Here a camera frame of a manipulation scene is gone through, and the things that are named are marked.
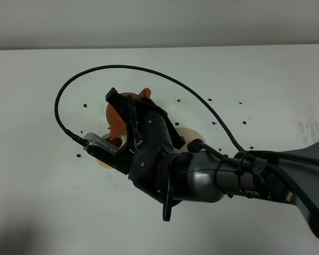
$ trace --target robotic hand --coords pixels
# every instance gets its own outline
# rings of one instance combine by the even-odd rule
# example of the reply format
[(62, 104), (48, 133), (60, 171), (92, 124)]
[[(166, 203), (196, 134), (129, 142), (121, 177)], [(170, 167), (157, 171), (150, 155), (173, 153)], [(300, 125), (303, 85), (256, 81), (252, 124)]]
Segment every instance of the robotic hand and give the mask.
[[(112, 88), (106, 95), (126, 123), (127, 143), (118, 148), (93, 133), (81, 138), (66, 129), (58, 115), (64, 89), (76, 78), (107, 68), (128, 68), (169, 79), (198, 97), (224, 127), (239, 152), (234, 158), (194, 140), (189, 152), (174, 153), (185, 141), (167, 114), (146, 97), (133, 99)], [(310, 230), (319, 238), (319, 142), (287, 152), (244, 151), (221, 118), (199, 95), (179, 81), (153, 70), (135, 66), (110, 65), (84, 71), (60, 90), (55, 115), (60, 127), (84, 150), (117, 169), (134, 185), (163, 204), (163, 220), (169, 221), (172, 207), (182, 200), (217, 202), (224, 195), (262, 199), (298, 207)]]

